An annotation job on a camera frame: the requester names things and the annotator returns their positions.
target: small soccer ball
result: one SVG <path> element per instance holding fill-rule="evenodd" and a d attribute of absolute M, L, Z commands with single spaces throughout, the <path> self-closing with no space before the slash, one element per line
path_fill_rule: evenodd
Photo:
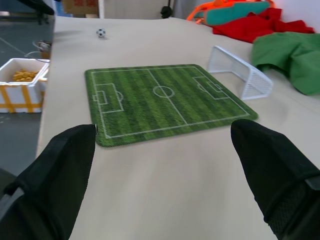
<path fill-rule="evenodd" d="M 106 37 L 106 31 L 103 28 L 100 28 L 98 31 L 96 31 L 96 35 L 99 38 L 105 38 Z"/>

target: soccer field mat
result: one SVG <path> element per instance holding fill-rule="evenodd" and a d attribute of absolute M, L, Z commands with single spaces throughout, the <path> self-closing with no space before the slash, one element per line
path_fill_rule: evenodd
<path fill-rule="evenodd" d="M 258 117 L 198 65 L 90 69 L 85 79 L 92 123 L 98 128 L 96 142 L 103 147 Z"/>

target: floor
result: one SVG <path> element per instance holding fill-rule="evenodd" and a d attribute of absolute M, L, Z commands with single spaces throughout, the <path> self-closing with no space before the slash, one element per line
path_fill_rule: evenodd
<path fill-rule="evenodd" d="M 0 38 L 29 53 L 36 51 L 33 41 L 52 41 L 53 27 L 53 22 L 0 21 Z M 0 66 L 11 58 L 23 57 L 0 40 Z M 40 120 L 40 113 L 0 113 L 0 168 L 18 175 L 35 160 Z"/>

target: beige table surface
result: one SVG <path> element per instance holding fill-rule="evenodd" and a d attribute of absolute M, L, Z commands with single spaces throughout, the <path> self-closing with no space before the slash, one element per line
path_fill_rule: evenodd
<path fill-rule="evenodd" d="M 108 40 L 98 39 L 105 28 Z M 161 20 L 57 17 L 38 154 L 56 134 L 91 123 L 84 72 L 94 68 L 198 64 L 219 45 L 250 61 L 252 45 L 206 26 Z M 258 122 L 286 134 L 320 167 L 320 102 L 270 72 L 268 98 L 246 103 Z M 237 96 L 242 82 L 216 75 Z M 71 240 L 275 240 L 263 221 L 230 127 L 115 148 L 96 146 Z"/>

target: mini soccer goal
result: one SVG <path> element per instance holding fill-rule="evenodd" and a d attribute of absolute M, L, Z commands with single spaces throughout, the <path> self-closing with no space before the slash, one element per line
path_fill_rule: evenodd
<path fill-rule="evenodd" d="M 233 73 L 245 82 L 241 99 L 267 97 L 273 82 L 260 70 L 219 46 L 214 46 L 208 64 L 208 72 Z"/>

